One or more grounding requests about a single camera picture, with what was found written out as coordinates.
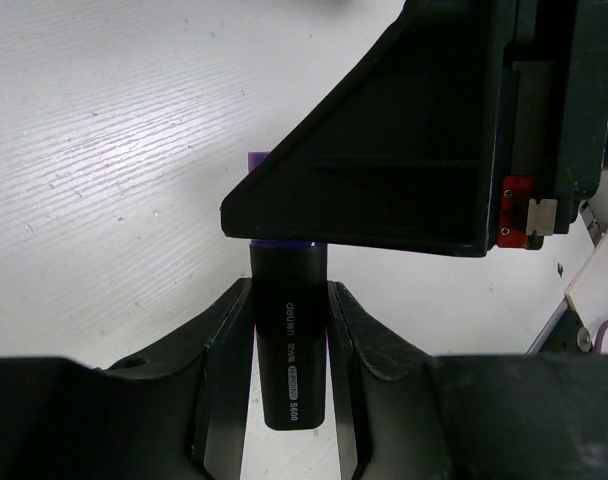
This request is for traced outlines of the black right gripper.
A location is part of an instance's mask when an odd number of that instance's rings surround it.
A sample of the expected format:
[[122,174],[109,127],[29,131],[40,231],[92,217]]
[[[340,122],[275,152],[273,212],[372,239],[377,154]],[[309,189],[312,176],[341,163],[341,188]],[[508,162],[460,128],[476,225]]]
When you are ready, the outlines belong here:
[[510,165],[500,248],[565,234],[608,170],[608,1],[518,1],[503,51]]

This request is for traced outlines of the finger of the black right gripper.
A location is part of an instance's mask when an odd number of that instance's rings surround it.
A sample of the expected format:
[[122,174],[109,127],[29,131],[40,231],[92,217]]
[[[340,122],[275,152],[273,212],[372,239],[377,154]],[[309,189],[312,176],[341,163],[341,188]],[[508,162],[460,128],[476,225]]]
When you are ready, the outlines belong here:
[[223,200],[233,238],[482,257],[500,1],[408,1]]

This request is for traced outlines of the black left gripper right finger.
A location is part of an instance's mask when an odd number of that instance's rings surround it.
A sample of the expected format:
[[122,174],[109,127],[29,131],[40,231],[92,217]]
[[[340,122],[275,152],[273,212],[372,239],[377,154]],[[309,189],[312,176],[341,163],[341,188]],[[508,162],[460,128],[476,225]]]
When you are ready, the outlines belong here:
[[344,479],[608,479],[608,355],[431,356],[328,286]]

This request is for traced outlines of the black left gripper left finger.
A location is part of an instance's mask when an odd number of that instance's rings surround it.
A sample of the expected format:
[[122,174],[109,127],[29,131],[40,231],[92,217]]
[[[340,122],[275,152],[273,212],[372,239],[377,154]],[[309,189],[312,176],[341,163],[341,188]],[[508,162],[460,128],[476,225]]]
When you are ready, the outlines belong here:
[[106,369],[0,358],[0,479],[236,479],[253,353],[251,283]]

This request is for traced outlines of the black highlighter purple cap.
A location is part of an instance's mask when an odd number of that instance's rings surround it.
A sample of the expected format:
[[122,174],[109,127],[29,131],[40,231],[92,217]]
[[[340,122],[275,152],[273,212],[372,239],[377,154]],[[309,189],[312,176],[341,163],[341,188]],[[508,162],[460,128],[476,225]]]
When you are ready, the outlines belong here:
[[250,261],[265,424],[315,429],[325,419],[327,246],[253,240]]

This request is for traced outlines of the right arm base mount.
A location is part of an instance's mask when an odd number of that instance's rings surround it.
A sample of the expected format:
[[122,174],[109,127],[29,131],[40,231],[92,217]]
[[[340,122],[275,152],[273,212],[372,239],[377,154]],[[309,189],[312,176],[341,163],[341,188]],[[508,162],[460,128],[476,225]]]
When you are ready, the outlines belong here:
[[529,351],[608,354],[608,228]]

